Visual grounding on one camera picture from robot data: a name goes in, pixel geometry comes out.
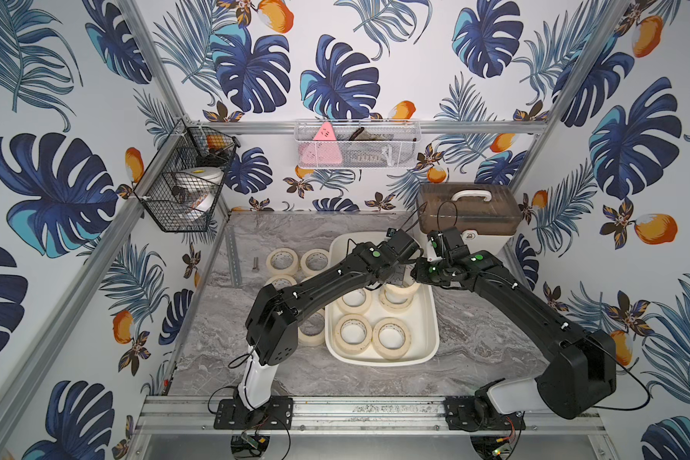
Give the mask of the cream tape roll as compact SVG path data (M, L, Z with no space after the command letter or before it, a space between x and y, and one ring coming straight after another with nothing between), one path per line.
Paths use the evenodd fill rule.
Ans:
M298 343L305 347L316 347L325 343L325 312L320 310L298 328Z
M290 248L276 248L266 257L266 268L272 275L297 274L300 268L298 254Z
M335 325L335 345L345 355L362 354L371 344L373 329L369 321L360 314L346 314Z
M384 284L385 292L395 298L409 298L418 291L420 284L411 275L413 266L400 266Z
M373 328L372 344L385 360L400 360L411 347L411 331L398 318L383 318Z
M399 295L383 287L379 291L379 303L391 314L404 314L409 310L414 295Z
M278 291L280 289L285 289L289 287L293 287L297 285L297 281L290 275L287 274L279 274L272 276L271 278L266 281L268 285L272 285L275 287Z
M360 314L363 315L369 311L373 304L373 298L370 291L367 289L356 289L343 295L335 301L337 308L343 314Z

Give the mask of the white mesh wall basket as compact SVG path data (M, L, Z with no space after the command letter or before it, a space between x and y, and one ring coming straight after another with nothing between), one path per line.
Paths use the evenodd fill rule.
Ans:
M300 165L300 149L314 139L325 122L331 122L343 155L343 164L324 168ZM298 121L293 137L298 146L298 166L304 169L398 169L416 163L422 130L411 121Z

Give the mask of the pink triangle in basket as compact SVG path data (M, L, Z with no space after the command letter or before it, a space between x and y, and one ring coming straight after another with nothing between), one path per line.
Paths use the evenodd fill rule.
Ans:
M300 149L300 165L307 168L324 168L343 164L343 155L331 122L325 122L314 139L304 142Z

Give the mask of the perforated metal DIN rail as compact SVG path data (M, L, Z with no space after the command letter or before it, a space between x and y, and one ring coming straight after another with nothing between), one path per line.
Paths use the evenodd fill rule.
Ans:
M239 289L243 286L243 274L237 247L236 234L233 228L228 228L225 230L225 247L231 286Z

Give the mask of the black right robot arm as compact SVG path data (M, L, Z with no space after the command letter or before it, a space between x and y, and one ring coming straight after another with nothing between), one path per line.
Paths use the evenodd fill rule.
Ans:
M411 276L420 284L469 291L507 316L547 360L536 377L495 381L476 393L476 407L490 414L548 410L572 420L616 390L615 343L590 332L527 289L492 253L471 251L455 228L427 234L435 260L421 258Z

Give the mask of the brown lidded storage case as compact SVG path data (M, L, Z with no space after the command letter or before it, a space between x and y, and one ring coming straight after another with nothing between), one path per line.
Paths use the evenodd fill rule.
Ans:
M436 259L429 242L432 231L456 228L473 252L498 253L514 237L522 214L508 187L475 183L426 183L420 186L416 205L417 242L427 258Z

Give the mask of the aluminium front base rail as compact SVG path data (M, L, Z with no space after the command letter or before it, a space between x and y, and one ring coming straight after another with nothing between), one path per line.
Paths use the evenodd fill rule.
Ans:
M606 433L599 415L590 412L565 420L547 411L524 415L523 431L476 432L453 429L446 421L448 399L438 397L280 397L250 414L226 397L149 397L135 423L142 434L241 433L258 429L291 435L588 435Z

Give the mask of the white plastic storage tray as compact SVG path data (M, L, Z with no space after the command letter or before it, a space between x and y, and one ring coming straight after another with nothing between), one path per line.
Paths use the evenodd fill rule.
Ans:
M343 314L335 302L329 304L325 312L325 343L331 355L337 360L348 364L370 366L370 367L399 367L422 364L436 354L440 338L437 325L436 307L432 288L420 285L414 294L411 307L404 314L391 314L387 312L379 303L379 289L370 291L373 304L365 314L362 314L371 324L372 329L383 318L398 318L406 323L412 335L412 344L406 355L400 360L385 360L374 349L371 342L370 346L360 355L349 356L343 354L335 345L335 325Z

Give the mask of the white object in black basket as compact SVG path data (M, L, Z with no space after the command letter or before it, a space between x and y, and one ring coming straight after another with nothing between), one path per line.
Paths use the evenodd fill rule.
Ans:
M197 220L208 212L214 203L223 180L223 170L215 167L199 167L172 173L172 196L180 218Z

